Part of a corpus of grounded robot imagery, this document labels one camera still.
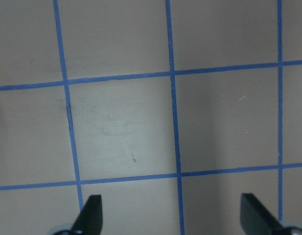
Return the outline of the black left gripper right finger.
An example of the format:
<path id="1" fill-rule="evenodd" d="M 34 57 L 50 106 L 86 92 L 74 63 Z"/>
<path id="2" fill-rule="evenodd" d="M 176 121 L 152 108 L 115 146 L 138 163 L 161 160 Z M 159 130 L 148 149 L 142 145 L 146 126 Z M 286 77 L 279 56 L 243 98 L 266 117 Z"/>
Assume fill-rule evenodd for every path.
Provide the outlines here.
<path id="1" fill-rule="evenodd" d="M 240 224 L 246 235 L 275 235 L 283 229 L 252 193 L 241 194 Z"/>

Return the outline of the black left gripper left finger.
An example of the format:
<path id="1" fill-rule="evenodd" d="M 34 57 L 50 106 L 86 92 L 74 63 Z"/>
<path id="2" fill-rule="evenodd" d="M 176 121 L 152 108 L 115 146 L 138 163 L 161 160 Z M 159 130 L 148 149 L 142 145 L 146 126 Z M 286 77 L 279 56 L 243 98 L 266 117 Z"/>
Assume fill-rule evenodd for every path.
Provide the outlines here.
<path id="1" fill-rule="evenodd" d="M 100 235 L 103 227 L 101 195 L 88 197 L 82 211 L 75 220 L 71 232 L 73 235 Z"/>

